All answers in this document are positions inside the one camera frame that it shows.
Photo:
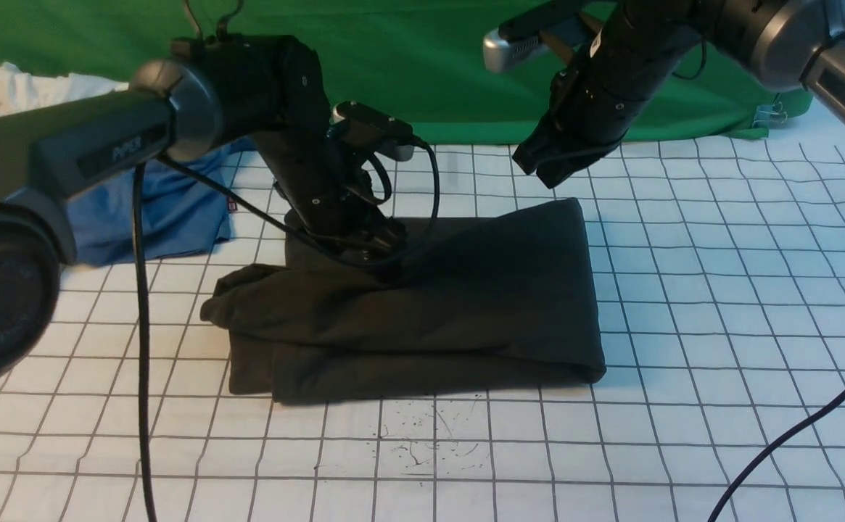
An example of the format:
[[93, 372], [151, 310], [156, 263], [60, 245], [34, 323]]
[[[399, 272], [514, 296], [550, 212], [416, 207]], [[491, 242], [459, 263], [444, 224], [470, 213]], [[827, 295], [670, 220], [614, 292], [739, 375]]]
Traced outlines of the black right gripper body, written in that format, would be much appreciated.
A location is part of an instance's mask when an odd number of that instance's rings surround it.
[[525, 174], [552, 189], [612, 152], [648, 103], [637, 53], [581, 51], [552, 82], [547, 112], [513, 153]]

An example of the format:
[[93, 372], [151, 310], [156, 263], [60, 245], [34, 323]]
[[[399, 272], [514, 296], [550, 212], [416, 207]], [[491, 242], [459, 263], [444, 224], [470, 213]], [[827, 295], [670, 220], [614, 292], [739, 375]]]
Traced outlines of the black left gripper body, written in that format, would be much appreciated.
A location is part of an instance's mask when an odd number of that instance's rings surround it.
[[405, 225], [379, 209], [392, 185], [374, 156], [281, 157], [277, 189], [290, 207], [285, 225], [293, 237], [334, 259], [352, 252], [388, 265], [408, 248]]

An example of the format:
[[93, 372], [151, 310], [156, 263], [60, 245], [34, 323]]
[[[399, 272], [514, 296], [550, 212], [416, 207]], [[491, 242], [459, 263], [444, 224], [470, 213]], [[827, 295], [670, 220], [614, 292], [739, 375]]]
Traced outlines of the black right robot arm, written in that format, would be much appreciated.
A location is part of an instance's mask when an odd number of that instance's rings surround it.
[[684, 56], [707, 44], [774, 92], [806, 89], [845, 125], [845, 1], [618, 1], [608, 19], [551, 1], [483, 37], [486, 70], [551, 52], [564, 69], [514, 152], [550, 189], [613, 152]]

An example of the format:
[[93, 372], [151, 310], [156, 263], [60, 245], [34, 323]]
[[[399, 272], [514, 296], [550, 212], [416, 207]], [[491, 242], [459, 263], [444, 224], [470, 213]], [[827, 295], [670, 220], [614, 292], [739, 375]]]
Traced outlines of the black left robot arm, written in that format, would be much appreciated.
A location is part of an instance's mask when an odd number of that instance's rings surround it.
[[177, 38], [125, 91], [0, 117], [0, 376], [34, 348], [76, 259], [65, 205], [152, 159], [189, 162], [249, 138], [310, 247], [386, 263], [405, 231], [379, 211], [363, 163], [406, 161], [412, 126], [330, 105], [318, 54], [294, 36]]

